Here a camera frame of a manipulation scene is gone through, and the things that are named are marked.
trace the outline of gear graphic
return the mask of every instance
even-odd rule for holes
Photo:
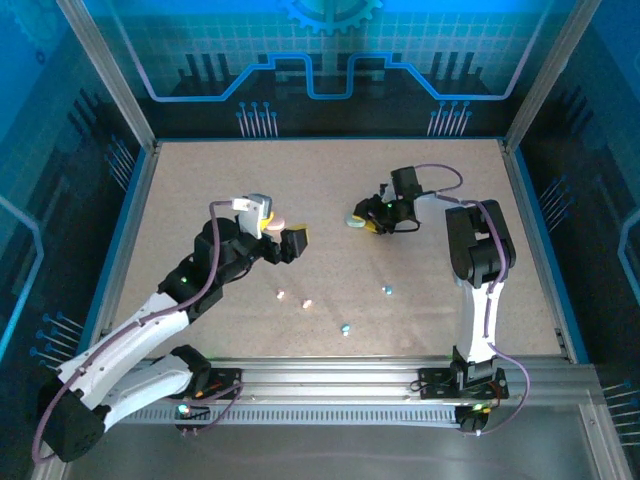
[[[22,33],[39,49],[49,46],[60,28],[55,0],[4,0],[0,11],[13,14]]]
[[[337,30],[347,33],[349,27],[359,28],[363,20],[371,20],[374,8],[382,7],[381,0],[280,0],[289,19],[298,20],[300,28],[311,27],[333,35]]]

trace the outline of robotic arm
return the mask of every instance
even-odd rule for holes
[[[498,202],[466,202],[437,191],[424,192],[416,169],[405,167],[391,172],[391,182],[380,185],[379,194],[358,203],[353,216],[379,235],[416,232],[427,221],[446,227],[454,278],[464,292],[461,333],[453,347],[450,368],[452,386],[462,395],[467,389],[495,380],[495,352],[490,344],[495,342],[504,280],[516,261]],[[399,226],[407,222],[411,227]]]
[[[216,219],[212,210],[212,220],[195,237],[193,253],[129,320],[57,371],[42,367],[33,375],[38,395],[32,411],[39,422],[34,461],[41,460],[42,439],[62,461],[73,461],[119,420],[158,399],[211,395],[203,394],[210,362],[188,345],[150,367],[129,371],[220,301],[223,286],[246,275],[260,258],[274,265],[291,263],[308,244],[305,226],[283,230],[279,244],[262,234],[273,218],[269,197],[249,195],[225,203],[240,212],[235,221]]]

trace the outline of enclosure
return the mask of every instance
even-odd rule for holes
[[[4,6],[3,478],[213,465],[220,478],[636,478],[636,2]],[[377,236],[345,224],[392,170],[423,163],[457,169],[458,198],[497,200],[517,252],[497,346],[525,365],[531,395],[476,444],[417,428],[425,403],[407,388],[418,369],[448,365],[459,334],[443,225]],[[418,173],[425,190],[455,182]],[[181,441],[159,402],[82,459],[34,468],[27,372],[121,325],[193,250],[209,202],[255,192],[287,225],[307,224],[304,255],[257,262],[141,364],[190,344],[242,369],[231,416]],[[512,395],[496,423],[525,393],[500,365]],[[155,465],[131,453],[142,446]]]

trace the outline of grid pattern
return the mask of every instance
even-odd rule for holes
[[[67,120],[67,113],[81,87],[107,98],[108,92],[69,30],[58,54],[50,58],[45,72],[0,142],[0,192],[18,208],[27,205],[54,148],[67,153],[77,149],[80,135]],[[5,209],[0,209],[0,225],[2,255],[17,221]]]
[[[493,94],[503,93],[540,20],[538,14],[429,14],[374,11],[371,21],[347,34],[315,34],[300,28],[282,14],[234,14],[198,16],[146,16],[123,18],[142,65],[155,92],[170,95],[180,81],[178,69],[188,71],[185,54],[223,53],[229,71],[238,75],[258,63],[258,55],[271,52],[322,54],[323,67],[317,75],[336,75],[338,54],[357,51],[392,51],[413,63],[422,73],[431,70],[436,52],[445,58],[458,52],[453,70],[457,79],[464,54],[474,52],[471,72],[482,69],[481,80]],[[119,32],[109,19],[98,20],[103,35],[114,49],[127,78],[137,77]],[[219,61],[213,56],[216,75]],[[447,64],[436,74],[442,79]]]

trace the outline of beige work surface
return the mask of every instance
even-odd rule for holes
[[[165,143],[128,269],[116,324],[193,250],[212,200],[259,192],[288,225],[306,223],[310,245],[290,265],[263,260],[224,298],[152,356],[190,344],[207,357],[445,355],[456,341],[461,290],[442,228],[377,236],[345,225],[356,203],[393,169],[423,162],[457,168],[460,198],[500,202],[517,251],[502,293],[497,344],[511,354],[556,354],[540,286],[494,140],[310,140]],[[425,190],[455,183],[419,170]],[[232,217],[226,207],[219,216]],[[382,292],[393,287],[390,296]],[[285,291],[282,301],[278,289]],[[313,301],[303,310],[305,299]],[[351,325],[348,337],[341,326]]]

